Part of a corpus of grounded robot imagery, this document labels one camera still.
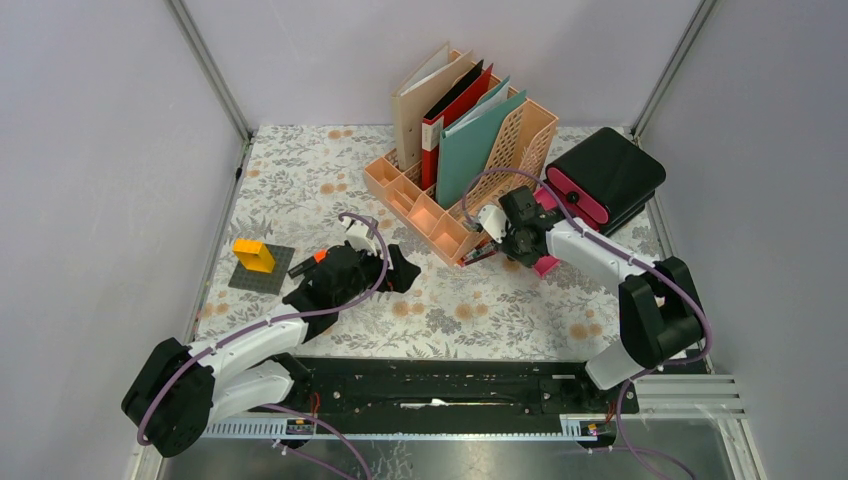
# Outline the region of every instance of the red binder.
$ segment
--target red binder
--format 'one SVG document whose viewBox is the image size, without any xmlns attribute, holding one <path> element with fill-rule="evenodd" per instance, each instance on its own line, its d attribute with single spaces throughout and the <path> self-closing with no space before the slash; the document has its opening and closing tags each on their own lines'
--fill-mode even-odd
<svg viewBox="0 0 848 480">
<path fill-rule="evenodd" d="M 483 61 L 481 60 L 479 69 L 482 70 Z M 463 116 L 471 107 L 477 104 L 480 97 L 489 91 L 489 79 L 492 77 L 492 67 L 480 74 L 479 77 L 473 80 L 470 86 L 464 89 L 454 91 L 455 88 L 464 87 L 463 79 L 454 85 L 445 96 L 437 103 L 432 110 L 427 112 L 421 122 L 421 189 L 426 190 L 436 183 L 436 174 L 439 171 L 439 139 L 441 138 L 442 130 L 449 127 L 453 122 Z M 466 76 L 473 75 L 477 68 L 472 68 Z M 442 108 L 444 103 L 448 103 L 447 107 Z"/>
</svg>

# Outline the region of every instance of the teal folder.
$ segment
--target teal folder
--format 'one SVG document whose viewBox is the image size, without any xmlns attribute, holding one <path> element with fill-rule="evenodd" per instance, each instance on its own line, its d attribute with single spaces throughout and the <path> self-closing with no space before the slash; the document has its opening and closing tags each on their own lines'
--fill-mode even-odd
<svg viewBox="0 0 848 480">
<path fill-rule="evenodd" d="M 507 88 L 506 80 L 508 79 L 504 79 L 498 87 Z M 477 105 L 495 95 L 498 87 L 493 88 L 481 98 Z M 527 91 L 524 90 L 472 120 L 460 130 L 454 133 L 450 133 L 450 129 L 442 131 L 441 140 L 439 140 L 439 171 L 436 177 L 436 203 L 439 206 L 445 210 L 454 206 L 462 197 L 465 187 L 486 168 L 486 162 L 495 146 L 501 124 L 507 115 L 524 103 L 526 98 Z M 454 125 L 462 123 L 462 120 L 460 118 Z"/>
</svg>

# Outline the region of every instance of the table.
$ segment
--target table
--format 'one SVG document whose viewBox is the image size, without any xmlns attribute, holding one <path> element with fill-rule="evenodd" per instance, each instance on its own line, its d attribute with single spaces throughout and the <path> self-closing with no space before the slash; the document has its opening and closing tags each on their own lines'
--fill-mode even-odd
<svg viewBox="0 0 848 480">
<path fill-rule="evenodd" d="M 548 161 L 592 134 L 560 128 Z M 296 248 L 293 264 L 341 243 L 340 212 L 371 215 L 421 275 L 406 294 L 381 293 L 340 315 L 296 355 L 585 361 L 618 336 L 618 302 L 584 273 L 560 264 L 540 279 L 496 255 L 447 266 L 365 188 L 365 165 L 394 146 L 390 126 L 260 128 L 218 255 L 196 338 L 221 334 L 280 302 L 281 295 L 231 289 L 236 238 Z M 642 213 L 613 235 L 657 257 L 659 242 Z"/>
</svg>

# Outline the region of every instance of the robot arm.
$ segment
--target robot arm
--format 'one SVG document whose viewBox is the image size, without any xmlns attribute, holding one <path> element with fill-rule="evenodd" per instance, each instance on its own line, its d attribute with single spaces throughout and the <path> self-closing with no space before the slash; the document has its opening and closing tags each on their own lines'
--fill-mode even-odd
<svg viewBox="0 0 848 480">
<path fill-rule="evenodd" d="M 188 345 L 170 338 L 154 348 L 121 403 L 137 426 L 168 379 L 200 352 L 212 349 L 188 367 L 147 424 L 145 436 L 163 456 L 188 448 L 209 423 L 289 396 L 291 373 L 269 358 L 327 330 L 338 320 L 338 307 L 372 288 L 383 268 L 371 230 L 357 221 L 343 225 L 345 244 L 328 249 L 320 262 L 306 269 L 281 305 L 215 338 Z M 397 245 L 389 245 L 388 251 L 391 268 L 377 291 L 406 292 L 421 269 L 404 259 Z M 322 313 L 298 316 L 317 311 Z M 272 321 L 283 315 L 291 318 Z"/>
<path fill-rule="evenodd" d="M 542 208 L 527 187 L 507 193 L 499 202 L 502 209 L 486 205 L 478 221 L 506 255 L 527 267 L 543 256 L 554 256 L 587 273 L 618 297 L 620 339 L 585 365 L 585 374 L 597 391 L 609 390 L 644 369 L 656 368 L 703 337 L 692 309 L 632 263 L 640 259 L 635 252 L 597 233 L 593 235 L 604 245 L 585 238 L 562 212 Z M 579 218 L 575 221 L 583 230 L 591 231 Z M 629 260 L 612 251 L 626 252 Z M 700 304 L 682 260 L 671 257 L 654 265 Z"/>
</svg>

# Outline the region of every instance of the orange block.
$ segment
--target orange block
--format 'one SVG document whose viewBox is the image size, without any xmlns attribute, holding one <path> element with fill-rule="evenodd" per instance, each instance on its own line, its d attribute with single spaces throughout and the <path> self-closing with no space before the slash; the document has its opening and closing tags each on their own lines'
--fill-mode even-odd
<svg viewBox="0 0 848 480">
<path fill-rule="evenodd" d="M 239 238 L 233 244 L 233 253 L 248 270 L 263 273 L 274 271 L 276 261 L 271 256 L 271 251 L 262 242 Z"/>
</svg>

